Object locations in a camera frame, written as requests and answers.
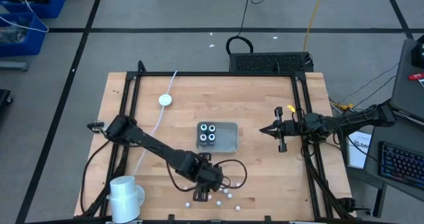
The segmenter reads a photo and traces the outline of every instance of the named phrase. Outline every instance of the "gray tray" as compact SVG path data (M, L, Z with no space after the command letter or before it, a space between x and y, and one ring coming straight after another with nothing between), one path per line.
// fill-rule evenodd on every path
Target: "gray tray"
M215 125L215 145L203 146L200 144L200 135L203 134L200 130L202 124ZM200 152L210 153L231 153L236 152L239 148L239 126L233 122L200 122L197 124L196 131L196 147Z

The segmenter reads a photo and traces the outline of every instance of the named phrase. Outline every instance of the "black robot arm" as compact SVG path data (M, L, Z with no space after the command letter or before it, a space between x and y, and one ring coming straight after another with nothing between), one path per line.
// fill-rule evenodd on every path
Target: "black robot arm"
M343 131L349 135L366 125L376 127L391 127L396 122L396 116L387 103L372 105L369 108L342 117L329 117L316 113L303 116L301 122L294 119L282 121L283 109L275 109L276 120L272 125L260 129L265 133L280 140L279 152L287 151L284 137L304 135L312 142L325 142L327 137L335 131Z
M216 192L223 183L222 168L212 165L211 154L175 150L146 134L137 127L136 120L117 115L105 132L106 138L119 144L137 144L163 158L176 173L196 183L194 201L207 201L210 190Z

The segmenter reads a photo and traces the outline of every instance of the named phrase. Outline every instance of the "floor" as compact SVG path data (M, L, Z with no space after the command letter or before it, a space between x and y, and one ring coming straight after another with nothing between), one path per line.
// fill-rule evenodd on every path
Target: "floor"
M316 0L266 0L248 5L243 33L256 52L297 52ZM225 43L240 26L245 0L67 0L27 72L0 71L0 87L15 102L0 119L0 217L14 223L41 150L50 154L26 222L71 218L81 171L109 72L227 71ZM323 72L329 95L342 100L399 60L402 42L424 33L423 0L322 0L307 50ZM247 52L234 42L231 50ZM396 73L372 82L346 102L358 103ZM393 82L361 106L385 101ZM350 181L359 205L372 207L376 190ZM418 223L424 205L388 188L381 219Z

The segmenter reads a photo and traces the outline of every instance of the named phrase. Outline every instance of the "blue container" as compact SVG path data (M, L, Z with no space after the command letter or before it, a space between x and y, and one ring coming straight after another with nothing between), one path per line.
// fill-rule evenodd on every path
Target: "blue container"
M5 20L12 22L19 21L19 17L30 21L30 28L37 28L40 30L46 30L46 27L41 21L35 16L34 13L19 13L19 14L3 14L0 15ZM3 20L0 20L0 27L6 27L10 24ZM27 30L25 39L22 42L13 42L0 44L0 56L25 56L25 55L37 55L40 53L42 42L46 33Z
M29 3L31 9L39 18L56 18L59 16L65 0L50 0L49 4ZM25 3L10 3L7 0L0 0L0 5L4 6L10 13L30 12Z

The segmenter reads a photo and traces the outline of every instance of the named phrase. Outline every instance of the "yellow cable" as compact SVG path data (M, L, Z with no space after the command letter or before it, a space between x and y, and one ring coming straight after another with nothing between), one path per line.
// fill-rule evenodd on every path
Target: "yellow cable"
M317 0L317 4L315 5L315 8L313 9L311 20L309 21L309 25L307 26L306 35L305 35L305 42L303 43L303 51L306 52L306 43L307 43L307 37L309 36L309 29L312 27L312 22L315 19L315 14L317 13L319 3L321 0Z

